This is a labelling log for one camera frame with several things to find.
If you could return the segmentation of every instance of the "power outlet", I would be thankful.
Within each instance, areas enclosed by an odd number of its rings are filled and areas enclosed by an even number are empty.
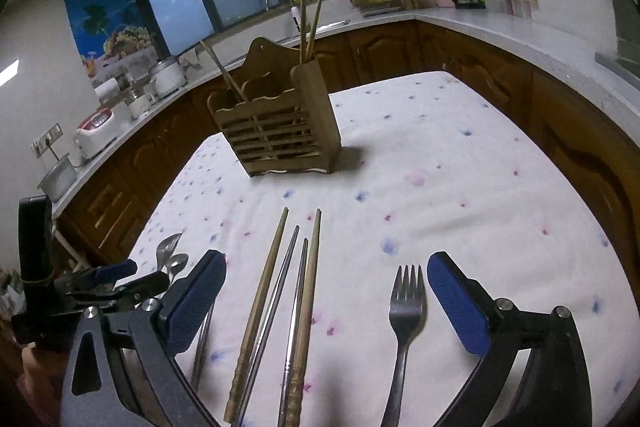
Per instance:
[[[44,152],[49,148],[47,147],[47,139],[49,140],[49,146],[53,145],[58,138],[62,136],[62,127],[60,124],[55,124],[51,129],[49,129],[45,134],[43,134],[37,140],[34,140],[31,143],[31,150],[33,150],[36,158],[40,158],[44,154]]]

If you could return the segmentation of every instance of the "wooden cabinet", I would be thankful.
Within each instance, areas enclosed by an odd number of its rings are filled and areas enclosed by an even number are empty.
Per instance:
[[[348,33],[348,40],[361,84],[424,69],[413,21],[354,30]]]
[[[338,92],[360,85],[349,41],[344,34],[318,39],[314,54],[320,64],[328,92]]]
[[[225,89],[226,84],[222,79],[222,76],[218,76],[188,92],[188,97],[191,99],[191,103],[193,103],[195,114],[202,126],[205,136],[211,136],[212,134],[220,131],[209,112],[207,100],[209,100],[209,97],[212,94]]]
[[[418,23],[418,38],[425,71],[445,71],[449,59],[448,31],[440,26]]]
[[[108,160],[69,203],[58,226],[92,264],[109,264],[126,259],[150,215],[151,208]]]
[[[175,176],[172,174],[175,169],[167,163],[156,118],[124,142],[114,154],[122,175],[150,208],[156,207]]]
[[[446,70],[526,130],[531,66],[514,55],[457,32],[447,32],[446,49]]]
[[[160,150],[172,174],[171,181],[206,138],[194,109],[191,99],[183,96],[155,119]]]
[[[538,70],[529,136],[593,212],[640,307],[640,150],[590,102]]]

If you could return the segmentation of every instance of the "metal chopstick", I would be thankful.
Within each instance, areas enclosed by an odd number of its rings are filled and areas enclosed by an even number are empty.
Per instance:
[[[289,403],[289,386],[291,384],[291,366],[293,365],[296,338],[298,336],[298,324],[300,323],[300,307],[302,305],[302,291],[305,284],[306,271],[306,249],[309,241],[306,239],[302,243],[302,256],[300,257],[300,268],[298,269],[298,281],[296,282],[296,295],[291,309],[291,323],[289,326],[289,342],[287,343],[287,356],[284,363],[284,374],[282,376],[282,392],[280,394],[280,412],[278,413],[278,427],[283,427],[287,415],[287,405]]]
[[[258,337],[254,346],[254,350],[251,353],[251,359],[249,361],[249,371],[247,373],[246,381],[244,383],[244,389],[242,390],[242,396],[240,398],[240,405],[238,407],[238,414],[236,415],[236,419],[231,424],[232,427],[241,427],[242,421],[244,420],[244,413],[246,412],[246,407],[249,404],[249,397],[251,396],[251,391],[254,388],[255,377],[258,373],[258,367],[260,366],[260,361],[262,360],[262,355],[264,353],[264,348],[267,344],[267,337],[269,336],[269,331],[271,330],[271,325],[273,324],[273,317],[276,314],[276,308],[278,307],[278,303],[280,302],[280,296],[282,295],[282,288],[284,287],[284,281],[287,276],[287,271],[289,270],[289,265],[291,264],[291,258],[293,257],[293,249],[296,245],[296,239],[298,238],[298,232],[300,231],[300,227],[296,225],[293,235],[291,236],[291,241],[289,243],[289,248],[287,248],[287,254],[282,261],[282,267],[280,268],[280,273],[278,274],[278,278],[276,279],[275,286],[271,291],[271,297],[269,299],[269,304],[267,306],[266,314],[260,324],[260,331],[258,332]]]
[[[193,359],[193,370],[191,371],[191,387],[193,392],[198,394],[198,386],[200,385],[200,376],[202,375],[202,367],[204,366],[204,354],[207,348],[207,339],[209,338],[209,327],[211,325],[211,316],[213,315],[213,306],[209,308],[204,324],[200,328],[198,336],[198,346],[196,347],[196,356]]]

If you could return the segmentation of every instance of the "blue gripper pad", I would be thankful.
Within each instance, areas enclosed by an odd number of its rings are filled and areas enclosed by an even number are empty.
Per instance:
[[[215,302],[226,278],[225,255],[217,250],[207,251],[194,266],[193,272],[197,271],[200,273],[194,279],[191,279],[192,274],[189,274],[174,283],[176,289],[181,285],[188,285],[188,288],[166,318],[164,325],[167,351],[172,357],[189,349],[209,308]]]
[[[427,279],[465,349],[484,357],[489,350],[489,322],[468,293],[469,279],[446,252],[436,252],[427,263]]]
[[[122,263],[112,264],[111,266],[102,266],[95,271],[94,285],[107,284],[116,282],[130,275],[134,275],[138,271],[138,265],[133,259],[127,259]]]

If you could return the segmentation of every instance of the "table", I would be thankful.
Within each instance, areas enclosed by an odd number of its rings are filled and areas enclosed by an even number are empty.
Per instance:
[[[149,273],[158,242],[179,231],[177,251],[190,254],[189,267],[209,248],[226,253],[199,392],[212,414],[222,421],[255,288],[288,206],[279,260],[296,224],[300,240],[247,427],[276,424],[302,237],[310,238],[317,207],[322,229],[303,426],[380,424],[396,355],[388,322],[396,270],[424,268],[439,250],[494,298],[508,297],[525,311],[571,309],[590,373],[593,424],[604,425],[640,377],[640,321],[612,246],[564,176],[511,121],[448,73],[393,78],[331,100],[344,148],[334,174],[250,178],[225,138],[209,137],[131,254],[138,276]],[[432,425],[477,362],[427,290],[427,324],[408,357],[405,427]],[[187,375],[195,344],[177,357]],[[488,425],[505,414],[527,355],[518,354]]]

